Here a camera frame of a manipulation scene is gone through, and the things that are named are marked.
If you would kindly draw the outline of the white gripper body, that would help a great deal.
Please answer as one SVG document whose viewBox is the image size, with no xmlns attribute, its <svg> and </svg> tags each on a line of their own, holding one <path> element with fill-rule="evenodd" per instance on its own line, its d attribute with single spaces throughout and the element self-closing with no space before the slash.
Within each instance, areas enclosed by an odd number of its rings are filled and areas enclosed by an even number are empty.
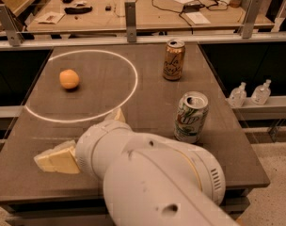
<svg viewBox="0 0 286 226">
<path fill-rule="evenodd" d="M 89 127 L 76 144 L 80 169 L 99 181 L 110 174 L 126 178 L 124 165 L 128 152 L 140 147 L 140 135 L 121 121 L 103 121 Z"/>
</svg>

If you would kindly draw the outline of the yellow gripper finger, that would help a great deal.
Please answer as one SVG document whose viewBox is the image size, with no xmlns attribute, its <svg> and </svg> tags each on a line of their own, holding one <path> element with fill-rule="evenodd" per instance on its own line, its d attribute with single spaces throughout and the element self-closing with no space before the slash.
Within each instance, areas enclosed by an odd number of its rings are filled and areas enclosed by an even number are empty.
<svg viewBox="0 0 286 226">
<path fill-rule="evenodd" d="M 75 147 L 74 140 L 65 141 L 53 149 L 36 155 L 34 161 L 44 172 L 78 174 L 80 169 L 75 159 Z"/>
<path fill-rule="evenodd" d="M 124 114 L 120 107 L 114 109 L 111 113 L 109 113 L 105 118 L 106 121 L 114 120 L 114 121 L 121 121 L 126 122 Z"/>
</svg>

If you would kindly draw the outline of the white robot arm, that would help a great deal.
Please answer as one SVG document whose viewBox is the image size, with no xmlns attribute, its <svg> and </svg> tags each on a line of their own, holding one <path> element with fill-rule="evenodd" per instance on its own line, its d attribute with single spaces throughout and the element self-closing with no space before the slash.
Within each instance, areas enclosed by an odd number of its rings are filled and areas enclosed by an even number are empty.
<svg viewBox="0 0 286 226">
<path fill-rule="evenodd" d="M 238 226 L 219 204 L 224 172 L 207 150 L 136 133 L 118 108 L 76 141 L 34 157 L 45 172 L 85 172 L 103 186 L 117 226 Z"/>
</svg>

